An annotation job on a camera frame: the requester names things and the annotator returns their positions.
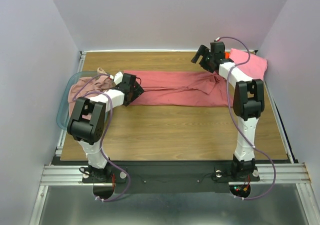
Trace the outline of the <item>rose red t shirt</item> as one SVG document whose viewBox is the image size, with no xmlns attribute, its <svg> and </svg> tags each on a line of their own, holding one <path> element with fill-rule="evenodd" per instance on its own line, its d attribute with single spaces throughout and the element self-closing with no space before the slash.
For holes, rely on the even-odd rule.
<svg viewBox="0 0 320 225">
<path fill-rule="evenodd" d="M 141 79 L 136 106 L 227 107 L 227 81 L 216 73 L 125 70 Z"/>
</svg>

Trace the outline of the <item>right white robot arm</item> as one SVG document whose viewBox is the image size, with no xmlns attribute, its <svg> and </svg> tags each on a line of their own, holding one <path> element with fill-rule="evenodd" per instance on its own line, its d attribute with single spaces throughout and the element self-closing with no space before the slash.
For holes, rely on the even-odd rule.
<svg viewBox="0 0 320 225">
<path fill-rule="evenodd" d="M 215 40 L 210 47 L 200 45 L 194 57 L 193 64 L 199 65 L 210 73 L 217 72 L 227 81 L 226 87 L 234 88 L 233 102 L 227 97 L 228 109 L 238 135 L 233 154 L 230 175 L 235 180 L 242 180 L 251 175 L 256 169 L 255 135 L 256 127 L 265 109 L 264 83 L 241 71 L 238 66 L 250 61 L 251 54 L 239 64 L 226 58 L 225 44 Z"/>
</svg>

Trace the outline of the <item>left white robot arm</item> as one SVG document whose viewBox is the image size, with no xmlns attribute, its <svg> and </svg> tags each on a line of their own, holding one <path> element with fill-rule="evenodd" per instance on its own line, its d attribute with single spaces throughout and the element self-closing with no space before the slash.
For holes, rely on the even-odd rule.
<svg viewBox="0 0 320 225">
<path fill-rule="evenodd" d="M 80 168 L 85 180 L 105 183 L 115 179 L 110 159 L 103 151 L 103 139 L 113 117 L 113 109 L 128 106 L 144 93 L 142 80 L 130 73 L 118 72 L 112 76 L 99 73 L 81 88 L 71 88 L 74 103 L 67 133 L 77 141 L 88 160 L 88 166 Z"/>
</svg>

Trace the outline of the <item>folded orange t shirt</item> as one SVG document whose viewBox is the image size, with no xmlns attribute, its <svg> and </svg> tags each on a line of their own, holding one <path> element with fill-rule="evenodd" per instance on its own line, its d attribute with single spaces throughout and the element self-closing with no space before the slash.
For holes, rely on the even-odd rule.
<svg viewBox="0 0 320 225">
<path fill-rule="evenodd" d="M 225 52 L 225 59 L 229 59 L 230 58 L 230 53 L 229 52 Z"/>
</svg>

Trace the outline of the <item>dusty pink t shirt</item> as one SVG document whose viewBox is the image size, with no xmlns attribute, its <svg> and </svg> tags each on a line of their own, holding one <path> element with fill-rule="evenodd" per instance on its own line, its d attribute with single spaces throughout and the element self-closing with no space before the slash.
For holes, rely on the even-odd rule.
<svg viewBox="0 0 320 225">
<path fill-rule="evenodd" d="M 82 77 L 79 81 L 72 85 L 68 94 L 69 111 L 71 116 L 74 109 L 76 99 L 79 97 L 91 98 L 98 95 L 100 92 L 106 92 L 110 88 L 114 87 L 114 82 L 108 75 L 100 75 L 96 78 Z"/>
</svg>

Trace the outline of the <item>beige t shirt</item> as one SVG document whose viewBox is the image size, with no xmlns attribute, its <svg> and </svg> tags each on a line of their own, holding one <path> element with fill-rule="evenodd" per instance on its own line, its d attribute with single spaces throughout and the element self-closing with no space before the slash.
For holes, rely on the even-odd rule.
<svg viewBox="0 0 320 225">
<path fill-rule="evenodd" d="M 98 67 L 98 68 L 97 68 L 97 73 L 98 73 L 98 74 L 104 74 L 104 75 L 107 74 L 107 73 L 105 72 L 105 70 L 102 69 L 101 67 Z"/>
</svg>

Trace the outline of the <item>folded pink t shirt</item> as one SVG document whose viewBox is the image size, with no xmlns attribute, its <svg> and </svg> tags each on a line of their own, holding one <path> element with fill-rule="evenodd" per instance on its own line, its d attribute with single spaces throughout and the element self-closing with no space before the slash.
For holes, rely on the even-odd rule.
<svg viewBox="0 0 320 225">
<path fill-rule="evenodd" d="M 232 48 L 229 53 L 229 58 L 235 64 L 240 64 L 248 59 L 249 55 L 245 51 Z M 250 54 L 250 60 L 242 65 L 237 66 L 243 73 L 253 79 L 264 79 L 265 72 L 268 68 L 268 62 L 265 58 Z"/>
</svg>

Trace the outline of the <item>clear blue plastic bin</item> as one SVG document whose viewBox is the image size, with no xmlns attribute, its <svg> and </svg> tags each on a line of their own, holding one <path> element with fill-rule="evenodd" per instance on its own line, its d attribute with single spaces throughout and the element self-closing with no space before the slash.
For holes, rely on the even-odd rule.
<svg viewBox="0 0 320 225">
<path fill-rule="evenodd" d="M 76 84 L 80 78 L 83 77 L 94 77 L 96 76 L 98 73 L 96 71 L 80 71 L 75 73 L 74 75 L 72 75 L 70 77 L 70 79 L 68 80 L 68 83 L 65 87 L 60 105 L 59 105 L 59 109 L 57 112 L 57 116 L 56 116 L 56 123 L 58 125 L 58 127 L 62 130 L 67 130 L 67 126 L 69 123 L 69 102 L 68 102 L 68 96 L 69 96 L 69 91 L 70 88 Z"/>
</svg>

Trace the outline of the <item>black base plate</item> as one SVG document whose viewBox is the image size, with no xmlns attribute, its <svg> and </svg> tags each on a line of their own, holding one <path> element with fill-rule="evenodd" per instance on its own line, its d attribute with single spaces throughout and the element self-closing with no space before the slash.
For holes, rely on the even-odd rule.
<svg viewBox="0 0 320 225">
<path fill-rule="evenodd" d="M 256 181 L 250 171 L 232 171 L 226 161 L 117 161 L 105 169 L 82 166 L 82 182 L 93 194 L 112 199 L 129 194 L 229 193 L 247 181 Z"/>
</svg>

